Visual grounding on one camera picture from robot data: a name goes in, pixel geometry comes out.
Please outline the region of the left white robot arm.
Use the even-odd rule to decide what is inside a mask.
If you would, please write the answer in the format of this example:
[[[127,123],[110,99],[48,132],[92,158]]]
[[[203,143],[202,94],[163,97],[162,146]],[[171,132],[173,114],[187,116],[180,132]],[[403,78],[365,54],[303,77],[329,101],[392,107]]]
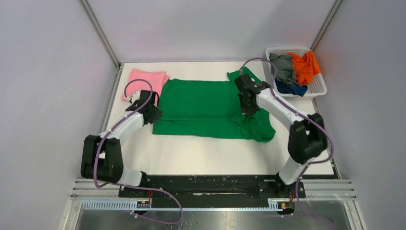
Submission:
[[[153,124],[162,116],[158,109],[157,92],[142,90],[139,98],[126,108],[123,116],[108,130],[98,135],[88,135],[84,140],[80,175],[111,184],[130,185],[137,197],[148,192],[143,181],[146,173],[124,166],[122,147],[140,128]]]

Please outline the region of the green t shirt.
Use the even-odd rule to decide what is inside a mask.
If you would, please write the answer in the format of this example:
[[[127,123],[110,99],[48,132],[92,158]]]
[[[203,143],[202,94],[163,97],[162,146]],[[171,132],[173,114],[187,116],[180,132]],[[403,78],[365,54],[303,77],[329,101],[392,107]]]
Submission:
[[[152,133],[270,142],[276,134],[270,114],[261,109],[243,115],[234,83],[239,71],[226,75],[226,81],[168,80],[158,105],[162,115]]]

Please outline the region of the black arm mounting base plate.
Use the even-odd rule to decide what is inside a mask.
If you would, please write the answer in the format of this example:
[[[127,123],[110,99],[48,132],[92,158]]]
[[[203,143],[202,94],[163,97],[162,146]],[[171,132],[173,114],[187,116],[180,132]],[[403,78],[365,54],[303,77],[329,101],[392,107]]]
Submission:
[[[163,189],[180,202],[183,208],[263,208],[269,200],[293,202],[305,198],[303,183],[282,185],[275,175],[147,175],[142,187],[147,191],[124,188],[120,198],[150,199],[153,208],[176,208],[177,204]]]

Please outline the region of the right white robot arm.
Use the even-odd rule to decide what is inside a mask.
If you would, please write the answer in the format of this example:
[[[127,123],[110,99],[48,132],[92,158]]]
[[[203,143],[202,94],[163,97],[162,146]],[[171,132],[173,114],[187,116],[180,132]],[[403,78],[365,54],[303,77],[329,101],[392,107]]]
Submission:
[[[294,107],[268,83],[256,83],[248,74],[238,76],[234,83],[243,115],[253,115],[263,109],[289,131],[287,149],[290,156],[278,172],[279,181],[274,185],[278,196],[287,197],[293,192],[293,183],[302,176],[305,166],[327,149],[323,118]]]

